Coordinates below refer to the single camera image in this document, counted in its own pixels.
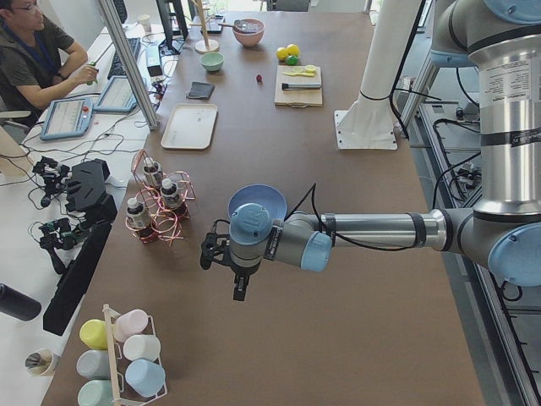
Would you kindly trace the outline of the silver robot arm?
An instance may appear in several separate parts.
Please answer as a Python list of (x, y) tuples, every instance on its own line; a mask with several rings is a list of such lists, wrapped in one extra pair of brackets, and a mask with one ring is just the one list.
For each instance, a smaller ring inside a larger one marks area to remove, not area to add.
[(464, 255), (519, 287), (540, 283), (540, 4), (439, 1), (434, 62), (479, 70), (482, 197), (426, 214), (286, 214), (272, 188), (250, 185), (229, 202), (229, 231), (210, 231), (200, 264), (234, 272), (245, 297), (262, 260), (319, 272), (337, 239), (383, 251), (430, 247)]

